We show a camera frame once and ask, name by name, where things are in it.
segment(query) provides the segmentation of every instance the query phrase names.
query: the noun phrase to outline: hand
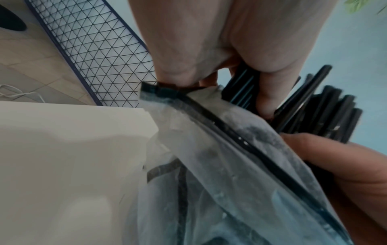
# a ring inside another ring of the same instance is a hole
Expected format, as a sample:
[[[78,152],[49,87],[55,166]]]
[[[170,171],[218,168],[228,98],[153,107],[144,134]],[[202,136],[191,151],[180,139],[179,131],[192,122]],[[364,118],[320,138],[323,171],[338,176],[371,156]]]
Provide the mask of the hand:
[[[243,59],[261,71],[264,118],[286,98],[337,0],[129,0],[159,82],[215,85]]]
[[[303,160],[335,176],[328,198],[356,245],[387,244],[387,156],[311,134],[282,134]]]

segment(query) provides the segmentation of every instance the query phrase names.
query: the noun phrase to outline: black line grid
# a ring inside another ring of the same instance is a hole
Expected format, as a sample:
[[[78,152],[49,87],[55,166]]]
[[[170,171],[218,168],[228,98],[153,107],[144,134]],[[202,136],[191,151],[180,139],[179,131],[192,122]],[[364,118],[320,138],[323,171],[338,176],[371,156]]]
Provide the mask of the black line grid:
[[[27,1],[103,105],[137,107],[141,82],[156,83],[149,52],[103,0]]]

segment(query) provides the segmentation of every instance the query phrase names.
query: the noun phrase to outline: tile floor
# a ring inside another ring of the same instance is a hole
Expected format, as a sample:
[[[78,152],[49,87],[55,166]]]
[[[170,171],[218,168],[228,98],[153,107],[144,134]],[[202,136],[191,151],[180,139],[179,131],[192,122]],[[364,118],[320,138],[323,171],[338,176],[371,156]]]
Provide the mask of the tile floor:
[[[0,84],[39,93],[46,103],[95,105],[23,0],[0,0],[27,25],[24,32],[0,28]],[[3,94],[12,88],[0,87]],[[41,102],[37,94],[0,101]]]

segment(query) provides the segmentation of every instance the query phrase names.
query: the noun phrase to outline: plastic bag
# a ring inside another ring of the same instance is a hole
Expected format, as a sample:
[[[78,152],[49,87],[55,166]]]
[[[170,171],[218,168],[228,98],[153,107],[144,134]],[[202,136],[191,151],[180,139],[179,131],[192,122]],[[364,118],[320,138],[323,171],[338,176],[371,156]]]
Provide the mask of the plastic bag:
[[[141,105],[159,132],[137,174],[124,243],[353,244],[306,164],[220,92],[142,85]]]

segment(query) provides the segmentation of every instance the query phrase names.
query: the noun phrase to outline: white table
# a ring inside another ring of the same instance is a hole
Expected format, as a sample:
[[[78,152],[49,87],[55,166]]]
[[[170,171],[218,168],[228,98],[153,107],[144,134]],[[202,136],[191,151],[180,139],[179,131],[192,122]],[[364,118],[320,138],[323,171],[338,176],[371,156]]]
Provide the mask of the white table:
[[[149,114],[0,102],[0,115],[0,244],[120,244],[120,179],[145,160]]]

